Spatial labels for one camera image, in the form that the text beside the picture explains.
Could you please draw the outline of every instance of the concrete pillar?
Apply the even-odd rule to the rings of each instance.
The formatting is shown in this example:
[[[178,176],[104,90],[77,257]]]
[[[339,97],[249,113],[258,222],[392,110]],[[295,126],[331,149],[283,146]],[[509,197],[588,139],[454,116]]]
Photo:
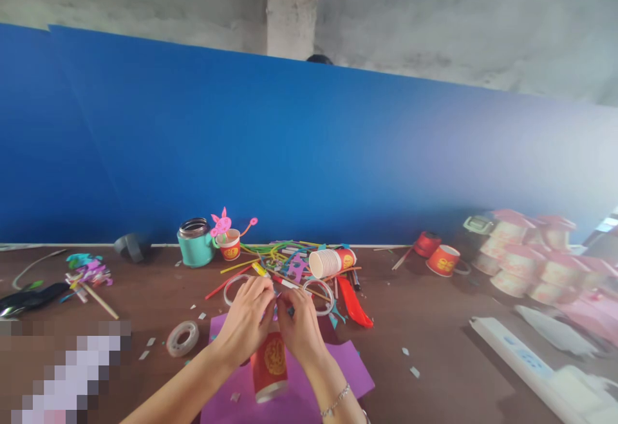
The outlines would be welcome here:
[[[305,60],[314,53],[317,0],[268,0],[267,53]]]

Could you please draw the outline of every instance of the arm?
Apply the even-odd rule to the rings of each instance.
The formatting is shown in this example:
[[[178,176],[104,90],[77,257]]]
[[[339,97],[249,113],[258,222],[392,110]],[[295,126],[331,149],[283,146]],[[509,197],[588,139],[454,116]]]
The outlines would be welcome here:
[[[244,283],[217,339],[122,424],[189,424],[230,374],[264,342],[274,297],[270,278],[253,277]],[[261,322],[262,314],[266,322]]]
[[[293,305],[294,316],[287,313],[286,305]],[[303,367],[320,411],[331,408],[348,382],[339,365],[326,349],[317,324],[311,297],[299,289],[284,292],[277,301],[279,327],[288,350]],[[365,424],[367,419],[352,391],[337,402],[332,416],[323,418],[324,424]]]

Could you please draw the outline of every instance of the yellow straw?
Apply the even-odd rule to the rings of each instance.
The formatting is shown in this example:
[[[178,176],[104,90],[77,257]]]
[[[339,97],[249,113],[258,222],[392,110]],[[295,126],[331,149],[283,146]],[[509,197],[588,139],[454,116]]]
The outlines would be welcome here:
[[[225,268],[224,270],[221,270],[221,274],[223,274],[223,273],[227,273],[228,271],[235,270],[236,268],[240,268],[241,266],[246,266],[246,265],[249,265],[249,264],[255,263],[256,261],[259,261],[259,259],[256,259],[256,260],[251,260],[251,261],[244,262],[244,263],[239,263],[239,264],[237,264],[237,265],[235,265],[235,266],[231,266],[230,268]]]

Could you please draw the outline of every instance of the wooden stick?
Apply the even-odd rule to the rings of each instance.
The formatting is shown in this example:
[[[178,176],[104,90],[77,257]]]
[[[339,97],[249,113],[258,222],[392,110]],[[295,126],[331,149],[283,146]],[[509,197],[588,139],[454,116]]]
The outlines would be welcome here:
[[[401,257],[397,263],[395,263],[395,266],[393,267],[392,271],[395,271],[397,268],[399,268],[399,266],[401,266],[401,264],[404,261],[406,261],[408,255],[410,254],[410,252],[412,252],[412,249],[414,249],[414,247],[410,247],[410,249],[406,252],[406,254],[403,257]]]
[[[279,273],[277,273],[276,271],[271,270],[270,268],[264,268],[266,271],[269,271],[270,273],[273,273],[275,276],[280,277],[281,279],[285,279],[288,282],[291,282],[292,284],[294,284],[294,286],[298,287],[299,289],[302,289],[303,287],[298,284],[295,280],[293,279],[288,279],[283,275],[280,275]],[[313,291],[309,288],[305,289],[306,291],[311,292],[313,295],[315,295],[316,297],[320,297],[320,299],[324,299],[326,302],[330,302],[330,299],[326,296],[326,295],[322,295],[319,292]]]
[[[112,318],[114,318],[114,319],[120,318],[116,314],[116,312],[111,309],[111,306],[107,305],[105,303],[105,301],[103,299],[101,299],[99,297],[99,295],[90,286],[88,286],[86,283],[81,284],[81,286],[84,289],[86,289],[86,292],[88,292],[90,295],[92,295],[92,297],[98,302],[99,305],[101,305],[103,308],[105,308],[105,310],[111,315]]]
[[[396,248],[408,248],[410,246],[395,246],[395,247],[380,247],[378,249],[373,249],[374,252],[379,252],[381,250],[392,250],[392,249],[396,249]]]
[[[351,268],[346,268],[345,270],[341,270],[339,273],[335,273],[332,276],[325,277],[324,282],[330,281],[331,279],[336,278],[337,276],[341,276],[343,273],[346,273],[348,271],[353,271],[353,270],[362,270],[362,266],[352,266]]]
[[[217,292],[219,292],[221,289],[223,289],[225,287],[225,285],[232,279],[235,278],[238,275],[241,275],[242,273],[245,273],[246,271],[249,270],[249,268],[251,268],[251,265],[247,266],[246,268],[240,270],[238,273],[236,273],[234,276],[229,277],[228,279],[225,280],[225,282],[217,287],[214,291],[210,292],[206,297],[204,297],[204,300],[208,300],[209,298],[211,298],[213,295],[215,295]]]

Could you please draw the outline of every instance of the white power strip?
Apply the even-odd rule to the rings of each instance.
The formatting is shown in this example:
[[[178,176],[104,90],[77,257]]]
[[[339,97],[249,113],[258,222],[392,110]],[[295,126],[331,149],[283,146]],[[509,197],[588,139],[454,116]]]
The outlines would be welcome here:
[[[574,366],[554,371],[495,318],[470,325],[565,424],[618,423],[618,403],[605,391],[615,383]]]

